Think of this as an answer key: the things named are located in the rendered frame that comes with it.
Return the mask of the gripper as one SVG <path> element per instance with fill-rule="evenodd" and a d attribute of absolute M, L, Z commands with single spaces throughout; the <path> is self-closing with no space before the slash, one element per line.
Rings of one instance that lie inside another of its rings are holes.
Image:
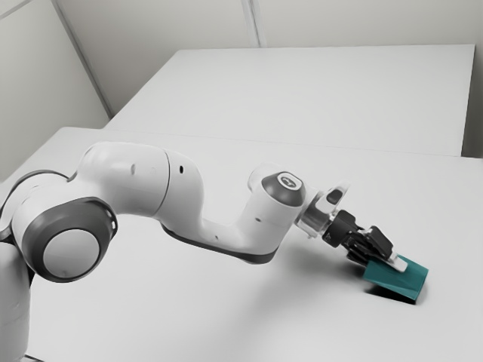
<path fill-rule="evenodd" d="M 322 235 L 322 240 L 334 248 L 345 247 L 347 259 L 359 265 L 367 266 L 369 259 L 374 257 L 397 272 L 406 271 L 408 263 L 393 250 L 392 242 L 378 227 L 371 226 L 365 231 L 365 236 L 361 231 L 355 217 L 346 210 L 340 210 Z"/>

